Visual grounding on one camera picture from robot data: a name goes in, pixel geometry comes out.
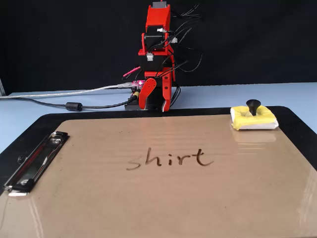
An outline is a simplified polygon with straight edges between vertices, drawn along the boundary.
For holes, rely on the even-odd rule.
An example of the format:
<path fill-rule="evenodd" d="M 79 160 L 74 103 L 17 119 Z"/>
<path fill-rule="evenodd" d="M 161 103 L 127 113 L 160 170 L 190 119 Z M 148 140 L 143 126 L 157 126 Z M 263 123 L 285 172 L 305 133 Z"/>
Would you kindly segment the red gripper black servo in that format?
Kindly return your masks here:
<path fill-rule="evenodd" d="M 156 88 L 157 82 L 154 78 L 162 77 L 162 95 L 164 103 L 162 111 L 167 112 L 171 103 L 171 83 L 175 80 L 175 57 L 172 48 L 154 50 L 148 53 L 145 49 L 138 52 L 141 73 L 146 80 L 139 94 L 139 107 L 146 108 L 147 98 Z"/>

